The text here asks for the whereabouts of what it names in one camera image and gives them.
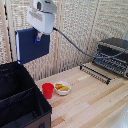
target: woven backdrop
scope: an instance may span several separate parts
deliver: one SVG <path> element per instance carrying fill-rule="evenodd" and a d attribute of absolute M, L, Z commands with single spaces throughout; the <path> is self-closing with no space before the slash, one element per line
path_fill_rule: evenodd
<path fill-rule="evenodd" d="M 30 28 L 31 26 L 26 22 L 27 8 L 30 0 L 6 1 L 6 4 L 10 3 L 10 8 L 8 6 L 10 11 L 8 13 L 10 12 L 12 15 L 11 17 L 9 17 L 10 14 L 8 15 L 9 24 L 11 21 L 11 27 L 14 26 L 14 30 L 10 29 L 11 34 L 16 30 Z M 109 37 L 124 39 L 126 36 L 128 31 L 127 0 L 53 1 L 58 7 L 54 26 L 85 52 L 94 54 L 96 51 L 96 41 L 101 39 Z M 49 54 L 25 64 L 34 80 L 71 69 L 90 60 L 90 58 L 80 53 L 59 33 L 54 31 L 50 36 Z M 0 63 L 7 62 L 4 44 L 0 19 Z"/>

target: wooden table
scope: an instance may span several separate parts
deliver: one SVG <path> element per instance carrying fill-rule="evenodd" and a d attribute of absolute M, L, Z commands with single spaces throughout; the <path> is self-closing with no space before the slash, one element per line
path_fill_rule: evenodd
<path fill-rule="evenodd" d="M 52 128 L 110 128 L 128 102 L 128 80 L 114 79 L 109 85 L 79 70 L 79 67 L 36 82 L 65 81 L 71 92 L 59 96 L 55 90 L 48 100 L 53 110 Z"/>

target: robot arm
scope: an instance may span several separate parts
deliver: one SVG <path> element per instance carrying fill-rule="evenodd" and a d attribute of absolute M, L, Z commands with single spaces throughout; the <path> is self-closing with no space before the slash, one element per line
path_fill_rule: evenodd
<path fill-rule="evenodd" d="M 40 33 L 50 35 L 53 31 L 57 6 L 52 0 L 33 0 L 28 8 L 27 22 Z"/>

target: bowl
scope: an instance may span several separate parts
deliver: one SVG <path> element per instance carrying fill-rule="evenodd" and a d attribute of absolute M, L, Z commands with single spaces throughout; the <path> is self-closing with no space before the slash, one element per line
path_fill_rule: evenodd
<path fill-rule="evenodd" d="M 68 91 L 59 91 L 55 88 L 56 84 L 62 84 L 63 86 L 67 86 L 69 88 L 69 90 Z M 59 81 L 59 82 L 55 83 L 54 88 L 55 88 L 56 93 L 61 96 L 67 95 L 71 91 L 71 85 L 68 84 L 67 82 L 63 82 L 63 81 Z"/>

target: black bin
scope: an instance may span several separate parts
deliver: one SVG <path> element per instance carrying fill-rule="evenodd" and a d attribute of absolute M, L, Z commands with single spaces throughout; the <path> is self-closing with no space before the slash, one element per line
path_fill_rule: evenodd
<path fill-rule="evenodd" d="M 0 65 L 0 128 L 51 128 L 51 113 L 24 66 Z"/>

